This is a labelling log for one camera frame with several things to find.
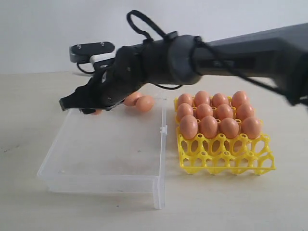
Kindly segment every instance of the white table surface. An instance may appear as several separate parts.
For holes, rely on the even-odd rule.
[[[0,230],[308,230],[308,111],[236,77],[206,76],[169,91],[166,207],[151,195],[51,193],[36,176],[66,112],[58,100],[87,77],[0,75]],[[141,92],[160,89],[147,85]],[[173,98],[181,93],[248,92],[271,136],[276,171],[263,176],[187,175],[179,167]]]

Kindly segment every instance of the robotic arm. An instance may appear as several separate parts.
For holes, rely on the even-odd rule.
[[[132,15],[147,23],[162,39],[137,28]],[[141,44],[116,51],[110,42],[79,44],[70,59],[92,63],[89,82],[60,100],[62,110],[78,108],[84,114],[111,110],[147,83],[174,90],[197,83],[203,75],[238,76],[284,95],[290,105],[308,105],[308,23],[205,43],[199,36],[166,34],[139,11],[127,14],[132,29],[145,36]],[[269,77],[277,88],[249,77]],[[161,84],[178,85],[164,87]]]

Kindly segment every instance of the transparent plastic box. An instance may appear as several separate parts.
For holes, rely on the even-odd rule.
[[[100,115],[71,109],[38,176],[50,191],[152,193],[165,205],[166,98],[139,113],[119,105]]]

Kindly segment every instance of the yellow egg tray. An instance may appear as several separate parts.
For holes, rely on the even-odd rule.
[[[196,174],[206,169],[212,175],[225,170],[231,171],[234,175],[248,170],[252,170],[255,175],[262,175],[276,169],[275,157],[269,146],[270,137],[267,134],[261,133],[257,139],[251,140],[243,133],[234,139],[228,139],[222,133],[215,138],[207,139],[198,133],[192,140],[186,140],[181,135],[179,126],[176,132],[180,167],[188,174]]]

